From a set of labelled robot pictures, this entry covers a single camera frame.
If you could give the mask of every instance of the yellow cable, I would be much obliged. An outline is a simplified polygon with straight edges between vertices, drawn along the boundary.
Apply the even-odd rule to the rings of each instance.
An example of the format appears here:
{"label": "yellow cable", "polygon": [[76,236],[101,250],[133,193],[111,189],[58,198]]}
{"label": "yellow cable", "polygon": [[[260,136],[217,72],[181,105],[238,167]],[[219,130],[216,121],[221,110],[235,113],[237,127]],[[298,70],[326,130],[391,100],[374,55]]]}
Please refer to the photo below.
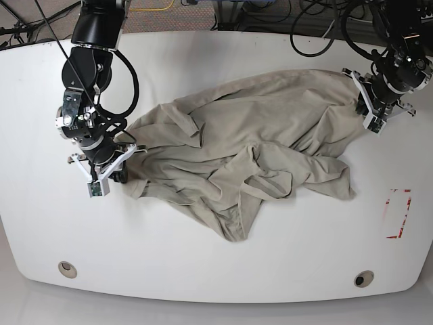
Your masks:
{"label": "yellow cable", "polygon": [[131,12],[162,12],[164,10],[170,9],[173,4],[175,3],[175,0],[172,0],[171,3],[165,7],[165,8],[150,8],[150,9],[130,9]]}

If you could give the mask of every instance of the white tabletop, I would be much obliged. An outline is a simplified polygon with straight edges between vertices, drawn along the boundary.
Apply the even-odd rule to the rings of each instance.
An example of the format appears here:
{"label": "white tabletop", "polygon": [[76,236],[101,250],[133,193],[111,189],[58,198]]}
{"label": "white tabletop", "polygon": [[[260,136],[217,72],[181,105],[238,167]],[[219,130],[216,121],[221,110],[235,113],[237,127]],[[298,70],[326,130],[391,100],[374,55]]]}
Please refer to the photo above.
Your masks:
{"label": "white tabletop", "polygon": [[[317,51],[327,41],[296,42]],[[120,50],[140,80],[130,121],[157,103],[263,72],[369,70],[369,62],[343,42],[308,59],[294,53],[285,35],[134,34],[122,37]],[[417,108],[415,118],[390,121],[380,138],[367,134],[341,157],[351,168],[358,194],[353,201],[299,190],[293,200],[264,204],[249,239],[234,244],[164,202],[126,197],[118,184],[105,198],[87,197],[80,171],[66,164],[77,148],[54,127],[64,61],[54,43],[0,52],[0,214],[27,278],[115,295],[228,303],[376,295],[417,280],[433,239],[430,88],[407,96]],[[131,102],[132,80],[118,60],[112,68],[102,104],[120,112]],[[396,239],[386,238],[401,218],[394,205],[384,217],[390,189],[410,189],[412,197],[404,233]],[[73,264],[78,276],[63,277],[60,261]],[[355,276],[365,270],[374,272],[374,281],[355,287]]]}

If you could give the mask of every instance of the screw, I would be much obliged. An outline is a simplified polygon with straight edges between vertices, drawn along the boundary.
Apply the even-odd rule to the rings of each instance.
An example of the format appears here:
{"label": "screw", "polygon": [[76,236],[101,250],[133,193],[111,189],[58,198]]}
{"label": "screw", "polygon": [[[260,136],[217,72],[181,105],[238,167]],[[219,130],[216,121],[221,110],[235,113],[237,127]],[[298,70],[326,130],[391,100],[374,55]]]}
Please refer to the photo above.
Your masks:
{"label": "screw", "polygon": [[70,115],[63,116],[63,124],[67,127],[72,124],[72,117]]}
{"label": "screw", "polygon": [[420,70],[424,70],[426,68],[426,63],[423,60],[418,59],[417,60],[417,68],[419,68]]}

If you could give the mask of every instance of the khaki cloth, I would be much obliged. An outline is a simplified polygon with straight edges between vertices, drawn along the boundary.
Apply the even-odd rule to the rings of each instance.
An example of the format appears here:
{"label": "khaki cloth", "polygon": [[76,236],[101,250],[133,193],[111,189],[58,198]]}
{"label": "khaki cloth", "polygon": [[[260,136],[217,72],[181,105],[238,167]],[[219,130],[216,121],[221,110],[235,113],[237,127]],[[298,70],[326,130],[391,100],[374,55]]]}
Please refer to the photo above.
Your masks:
{"label": "khaki cloth", "polygon": [[129,129],[148,153],[128,160],[125,190],[233,242],[248,237],[263,200],[298,186],[350,199],[349,168],[335,157],[363,130],[358,94],[342,74],[287,70],[158,105]]}

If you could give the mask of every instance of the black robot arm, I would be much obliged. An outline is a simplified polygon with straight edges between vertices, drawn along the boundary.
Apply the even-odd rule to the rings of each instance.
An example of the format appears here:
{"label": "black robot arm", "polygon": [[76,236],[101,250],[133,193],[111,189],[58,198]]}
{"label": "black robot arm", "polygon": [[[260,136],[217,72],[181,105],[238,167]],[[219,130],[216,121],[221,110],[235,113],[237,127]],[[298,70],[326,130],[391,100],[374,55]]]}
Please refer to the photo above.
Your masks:
{"label": "black robot arm", "polygon": [[[135,138],[125,128],[126,117],[138,102],[138,77],[131,63],[117,50],[129,3],[128,0],[83,1],[72,36],[76,46],[62,71],[66,90],[56,126],[63,137],[72,139],[84,153],[72,155],[68,162],[77,163],[81,168],[82,160],[89,161],[91,172],[81,170],[88,178],[91,197],[109,192],[107,178],[126,182],[126,159],[137,152]],[[119,114],[104,110],[99,103],[112,78],[113,53],[131,72],[134,85],[131,105]],[[119,132],[128,134],[131,142],[115,142],[114,136]]]}
{"label": "black robot arm", "polygon": [[[373,15],[373,27],[381,39],[387,42],[384,53],[371,53],[352,42],[346,23],[353,9],[368,5]],[[361,90],[357,112],[366,116],[365,128],[380,133],[388,119],[401,112],[412,115],[410,104],[402,104],[406,93],[423,89],[432,77],[432,63],[427,59],[422,39],[425,30],[421,24],[421,10],[415,0],[353,0],[341,19],[341,29],[346,42],[358,54],[371,60],[373,75],[361,77],[350,74]]]}

